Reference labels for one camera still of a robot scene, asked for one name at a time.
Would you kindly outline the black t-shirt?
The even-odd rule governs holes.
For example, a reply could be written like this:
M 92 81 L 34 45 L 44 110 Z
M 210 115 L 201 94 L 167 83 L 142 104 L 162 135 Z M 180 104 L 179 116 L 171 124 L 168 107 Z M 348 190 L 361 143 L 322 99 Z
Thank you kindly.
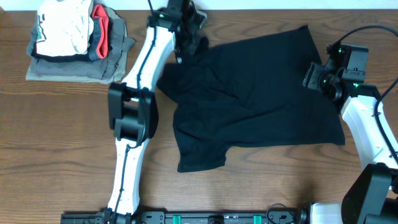
M 303 86 L 320 62 L 307 26 L 217 45 L 168 63 L 157 87 L 176 102 L 179 172 L 225 165 L 231 147 L 343 145 L 339 115 Z

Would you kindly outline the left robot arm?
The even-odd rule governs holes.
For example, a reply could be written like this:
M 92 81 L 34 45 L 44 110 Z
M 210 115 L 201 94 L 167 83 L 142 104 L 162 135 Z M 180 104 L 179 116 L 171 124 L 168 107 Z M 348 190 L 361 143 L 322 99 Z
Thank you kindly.
M 172 52 L 195 55 L 203 42 L 198 33 L 207 15 L 193 1 L 169 1 L 166 7 L 151 10 L 146 39 L 121 83 L 108 90 L 109 127 L 116 138 L 114 187 L 103 223 L 130 223 L 138 209 L 142 162 L 149 140 L 159 122 L 155 86 Z

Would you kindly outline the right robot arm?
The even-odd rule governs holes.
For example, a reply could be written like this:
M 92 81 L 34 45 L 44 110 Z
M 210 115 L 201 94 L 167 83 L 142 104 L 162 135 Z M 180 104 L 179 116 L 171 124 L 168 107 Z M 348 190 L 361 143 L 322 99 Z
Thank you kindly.
M 303 80 L 334 103 L 348 125 L 362 172 L 341 202 L 313 203 L 304 223 L 397 223 L 397 141 L 386 121 L 380 94 L 363 78 L 343 77 L 345 68 L 311 63 Z

